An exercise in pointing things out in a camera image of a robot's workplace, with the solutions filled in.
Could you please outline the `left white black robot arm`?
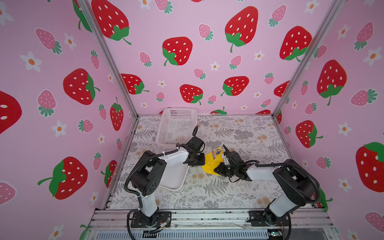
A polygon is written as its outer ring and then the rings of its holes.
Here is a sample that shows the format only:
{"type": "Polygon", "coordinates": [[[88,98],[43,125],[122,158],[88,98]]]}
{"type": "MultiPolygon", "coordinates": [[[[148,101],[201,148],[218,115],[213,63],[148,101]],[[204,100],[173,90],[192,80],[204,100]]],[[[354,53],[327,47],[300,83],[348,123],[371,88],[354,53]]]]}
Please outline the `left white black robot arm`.
{"type": "Polygon", "coordinates": [[[198,137],[192,137],[186,144],[177,144],[171,151],[155,154],[146,151],[124,183],[124,190],[138,198],[139,211],[147,218],[158,215],[159,208],[155,197],[152,195],[160,186],[166,167],[176,164],[190,167],[203,166],[205,143],[198,137]]]}

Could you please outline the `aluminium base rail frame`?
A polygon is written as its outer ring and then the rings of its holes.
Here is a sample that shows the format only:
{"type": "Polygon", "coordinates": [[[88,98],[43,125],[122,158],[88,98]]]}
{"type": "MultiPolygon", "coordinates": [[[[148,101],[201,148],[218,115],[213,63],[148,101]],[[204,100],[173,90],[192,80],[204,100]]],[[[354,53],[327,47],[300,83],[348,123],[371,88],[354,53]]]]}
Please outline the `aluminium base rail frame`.
{"type": "Polygon", "coordinates": [[[261,209],[171,210],[166,227],[128,227],[128,210],[95,211],[82,240],[340,240],[322,209],[298,209],[275,226],[262,221],[261,209]]]}

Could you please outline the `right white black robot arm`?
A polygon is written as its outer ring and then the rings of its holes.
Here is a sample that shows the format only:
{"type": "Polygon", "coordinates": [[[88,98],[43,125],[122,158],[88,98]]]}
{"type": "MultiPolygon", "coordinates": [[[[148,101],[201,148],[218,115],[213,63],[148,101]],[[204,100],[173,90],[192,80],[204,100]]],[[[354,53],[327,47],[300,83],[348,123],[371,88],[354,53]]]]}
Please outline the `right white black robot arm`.
{"type": "Polygon", "coordinates": [[[238,180],[273,181],[279,184],[283,193],[265,208],[263,220],[275,226],[284,216],[307,204],[317,204],[321,199],[320,184],[294,160],[282,163],[260,164],[257,160],[243,161],[235,151],[216,150],[213,153],[218,165],[214,173],[222,177],[237,177],[238,180]]]}

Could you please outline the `white plastic tray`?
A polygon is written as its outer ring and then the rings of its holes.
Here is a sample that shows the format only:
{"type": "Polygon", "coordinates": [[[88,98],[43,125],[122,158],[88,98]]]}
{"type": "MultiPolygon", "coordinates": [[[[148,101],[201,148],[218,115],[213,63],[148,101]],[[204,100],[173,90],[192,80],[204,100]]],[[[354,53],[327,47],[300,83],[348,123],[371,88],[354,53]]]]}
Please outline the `white plastic tray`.
{"type": "Polygon", "coordinates": [[[160,187],[174,192],[182,188],[189,170],[189,165],[184,163],[188,156],[189,153],[181,148],[176,153],[163,154],[160,157],[167,163],[160,181],[160,187]]]}

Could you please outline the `yellow paper napkin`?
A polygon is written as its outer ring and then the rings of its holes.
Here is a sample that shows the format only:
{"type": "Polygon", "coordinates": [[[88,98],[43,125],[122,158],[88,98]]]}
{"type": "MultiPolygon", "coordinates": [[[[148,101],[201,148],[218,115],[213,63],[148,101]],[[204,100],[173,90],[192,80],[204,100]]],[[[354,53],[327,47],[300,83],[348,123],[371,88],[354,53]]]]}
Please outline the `yellow paper napkin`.
{"type": "Polygon", "coordinates": [[[224,162],[222,156],[224,150],[222,147],[220,147],[213,151],[205,155],[205,164],[202,166],[202,168],[205,173],[218,176],[219,174],[217,174],[214,170],[220,165],[220,163],[224,162]],[[215,159],[213,159],[213,151],[217,151],[217,157],[215,159]]]}

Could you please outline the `white perforated plastic basket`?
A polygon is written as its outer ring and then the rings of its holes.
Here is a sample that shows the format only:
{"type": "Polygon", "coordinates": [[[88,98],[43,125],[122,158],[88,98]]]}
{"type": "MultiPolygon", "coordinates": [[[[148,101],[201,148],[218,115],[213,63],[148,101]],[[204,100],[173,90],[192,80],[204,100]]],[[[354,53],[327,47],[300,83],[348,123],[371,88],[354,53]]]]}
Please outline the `white perforated plastic basket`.
{"type": "Polygon", "coordinates": [[[198,111],[190,108],[166,108],[163,110],[158,128],[156,144],[171,149],[177,143],[185,144],[198,125],[198,111]]]}

